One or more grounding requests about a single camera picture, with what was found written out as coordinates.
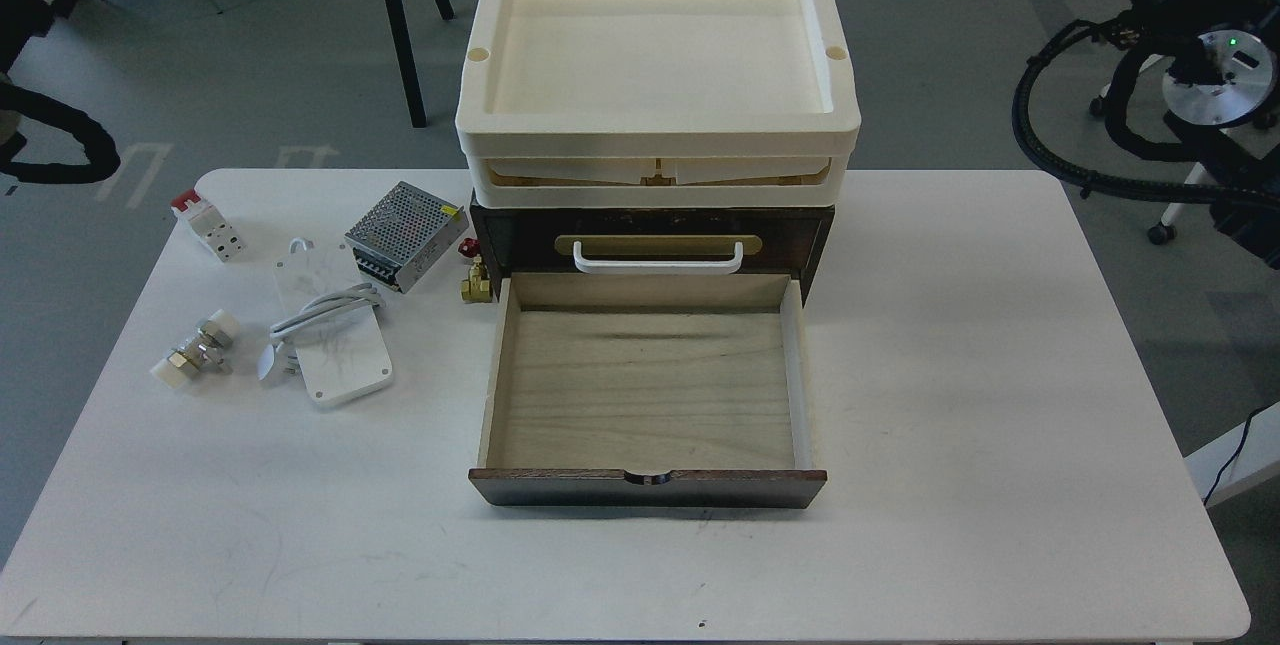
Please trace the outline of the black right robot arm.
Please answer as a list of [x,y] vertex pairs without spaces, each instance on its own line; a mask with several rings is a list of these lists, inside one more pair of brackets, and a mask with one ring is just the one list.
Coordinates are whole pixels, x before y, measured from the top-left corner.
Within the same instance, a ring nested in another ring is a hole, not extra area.
[[[1012,97],[1012,133],[1027,157],[1059,180],[1111,197],[1207,203],[1213,227],[1276,267],[1277,152],[1256,157],[1231,127],[1277,116],[1277,0],[1129,0],[1110,20],[1071,20],[1029,58]],[[1074,165],[1038,138],[1030,122],[1036,81],[1084,38],[1120,49],[1106,93],[1091,104],[1110,139],[1155,163],[1197,163],[1204,180],[1184,184],[1112,177]]]

